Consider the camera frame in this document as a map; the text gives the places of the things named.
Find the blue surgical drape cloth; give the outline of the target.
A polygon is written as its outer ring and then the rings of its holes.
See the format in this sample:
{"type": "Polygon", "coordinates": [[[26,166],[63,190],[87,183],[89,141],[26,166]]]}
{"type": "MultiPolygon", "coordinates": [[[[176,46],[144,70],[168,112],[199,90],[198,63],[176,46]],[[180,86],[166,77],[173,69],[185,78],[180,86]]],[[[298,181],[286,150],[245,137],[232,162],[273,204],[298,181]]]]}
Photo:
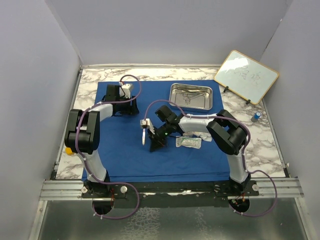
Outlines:
{"type": "Polygon", "coordinates": [[[214,141],[202,141],[199,149],[176,146],[168,137],[165,147],[150,152],[150,139],[142,144],[140,121],[147,116],[158,128],[163,123],[155,111],[165,104],[173,81],[134,82],[139,114],[112,116],[100,123],[98,153],[112,182],[205,182],[225,181],[230,169],[227,155],[214,141]]]}

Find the purple patterned packet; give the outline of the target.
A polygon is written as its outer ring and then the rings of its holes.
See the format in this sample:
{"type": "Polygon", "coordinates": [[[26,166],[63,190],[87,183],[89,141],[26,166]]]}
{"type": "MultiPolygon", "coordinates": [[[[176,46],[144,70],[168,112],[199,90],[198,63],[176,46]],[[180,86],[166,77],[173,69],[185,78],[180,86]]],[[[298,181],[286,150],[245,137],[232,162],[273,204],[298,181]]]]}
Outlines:
{"type": "Polygon", "coordinates": [[[183,136],[188,138],[193,138],[193,137],[198,137],[198,134],[194,131],[188,131],[188,132],[184,132],[183,136]]]}

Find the white gauze pieces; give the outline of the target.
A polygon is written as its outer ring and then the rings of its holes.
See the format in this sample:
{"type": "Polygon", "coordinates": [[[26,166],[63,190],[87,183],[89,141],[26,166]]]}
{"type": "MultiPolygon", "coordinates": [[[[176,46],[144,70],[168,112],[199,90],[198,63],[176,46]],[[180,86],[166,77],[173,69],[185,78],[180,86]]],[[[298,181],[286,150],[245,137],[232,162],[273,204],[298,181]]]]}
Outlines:
{"type": "Polygon", "coordinates": [[[194,135],[197,136],[198,138],[201,138],[203,141],[206,141],[206,142],[212,141],[212,136],[210,133],[195,131],[194,135]]]}

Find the clear green suture packet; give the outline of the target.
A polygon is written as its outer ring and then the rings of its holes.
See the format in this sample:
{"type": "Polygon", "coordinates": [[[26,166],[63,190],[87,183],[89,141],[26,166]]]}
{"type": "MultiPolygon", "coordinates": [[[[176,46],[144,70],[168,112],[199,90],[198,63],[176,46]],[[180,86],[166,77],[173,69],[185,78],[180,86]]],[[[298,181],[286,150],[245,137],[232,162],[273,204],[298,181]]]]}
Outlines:
{"type": "Polygon", "coordinates": [[[202,145],[202,139],[199,137],[180,136],[180,137],[177,137],[175,140],[175,146],[177,148],[186,147],[186,148],[200,149],[201,145],[202,145]]]}

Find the silver scalpel handle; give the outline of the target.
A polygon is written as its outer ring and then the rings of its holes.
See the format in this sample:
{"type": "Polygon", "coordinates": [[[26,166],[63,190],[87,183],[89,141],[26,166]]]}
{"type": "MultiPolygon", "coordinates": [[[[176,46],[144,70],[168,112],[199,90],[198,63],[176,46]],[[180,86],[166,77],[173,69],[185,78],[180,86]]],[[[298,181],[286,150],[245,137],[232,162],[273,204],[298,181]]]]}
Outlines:
{"type": "Polygon", "coordinates": [[[142,145],[144,146],[146,143],[146,127],[142,129],[142,145]]]}

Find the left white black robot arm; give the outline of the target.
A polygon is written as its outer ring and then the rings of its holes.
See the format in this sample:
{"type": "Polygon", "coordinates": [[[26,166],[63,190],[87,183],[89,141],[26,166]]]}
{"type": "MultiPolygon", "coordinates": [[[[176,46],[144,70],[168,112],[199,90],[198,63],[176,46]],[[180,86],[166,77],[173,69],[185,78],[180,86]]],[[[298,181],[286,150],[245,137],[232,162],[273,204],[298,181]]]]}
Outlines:
{"type": "Polygon", "coordinates": [[[139,113],[137,100],[132,95],[131,83],[108,84],[102,100],[89,108],[69,111],[64,144],[81,159],[86,173],[84,193],[106,197],[111,190],[110,177],[98,153],[100,125],[110,117],[135,116],[139,113]]]}

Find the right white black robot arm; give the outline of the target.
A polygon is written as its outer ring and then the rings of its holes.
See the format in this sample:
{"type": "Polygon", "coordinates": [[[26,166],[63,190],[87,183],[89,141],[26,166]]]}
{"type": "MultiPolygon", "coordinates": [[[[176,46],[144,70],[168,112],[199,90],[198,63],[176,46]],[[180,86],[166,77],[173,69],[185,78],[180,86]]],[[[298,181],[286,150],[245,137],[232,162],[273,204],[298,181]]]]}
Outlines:
{"type": "Polygon", "coordinates": [[[163,105],[155,114],[163,122],[161,127],[153,126],[151,120],[146,117],[140,121],[143,129],[142,143],[145,144],[148,136],[151,140],[150,152],[163,148],[169,135],[174,133],[210,134],[217,147],[227,155],[230,191],[236,196],[247,191],[251,174],[246,166],[245,149],[251,136],[244,124],[224,109],[209,115],[186,114],[184,111],[177,115],[168,106],[163,105]]]}

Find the stainless steel instrument tray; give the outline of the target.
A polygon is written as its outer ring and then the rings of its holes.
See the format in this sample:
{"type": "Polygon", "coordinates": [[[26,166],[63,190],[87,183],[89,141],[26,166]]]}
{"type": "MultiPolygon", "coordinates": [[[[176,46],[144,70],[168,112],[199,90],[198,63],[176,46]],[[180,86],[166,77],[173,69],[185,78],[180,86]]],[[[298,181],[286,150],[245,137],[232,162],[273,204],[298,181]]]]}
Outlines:
{"type": "Polygon", "coordinates": [[[208,112],[213,107],[211,87],[174,83],[170,87],[169,101],[182,109],[208,112]]]}

